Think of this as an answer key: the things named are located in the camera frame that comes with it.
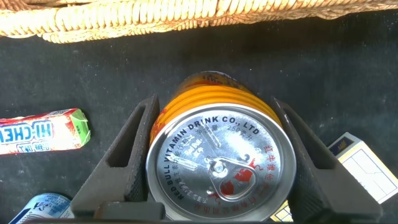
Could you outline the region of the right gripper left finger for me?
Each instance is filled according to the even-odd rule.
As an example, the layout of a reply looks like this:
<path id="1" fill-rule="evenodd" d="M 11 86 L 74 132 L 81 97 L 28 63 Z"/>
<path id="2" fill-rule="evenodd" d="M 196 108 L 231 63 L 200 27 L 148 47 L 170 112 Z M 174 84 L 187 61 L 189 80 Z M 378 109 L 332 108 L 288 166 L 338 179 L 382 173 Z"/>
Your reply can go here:
<path id="1" fill-rule="evenodd" d="M 153 95 L 142 100 L 71 202 L 76 218 L 162 220 L 165 207 L 149 195 L 146 159 L 160 112 Z"/>

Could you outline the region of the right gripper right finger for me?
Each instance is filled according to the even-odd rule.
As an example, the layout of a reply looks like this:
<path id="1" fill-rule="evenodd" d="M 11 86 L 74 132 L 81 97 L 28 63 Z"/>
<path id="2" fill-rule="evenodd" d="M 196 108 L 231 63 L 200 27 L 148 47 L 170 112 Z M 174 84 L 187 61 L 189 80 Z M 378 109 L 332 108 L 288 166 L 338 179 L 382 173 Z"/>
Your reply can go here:
<path id="1" fill-rule="evenodd" d="M 271 106 L 297 161 L 295 182 L 287 198 L 294 223 L 378 223 L 382 207 L 306 122 L 283 101 L 271 98 Z"/>

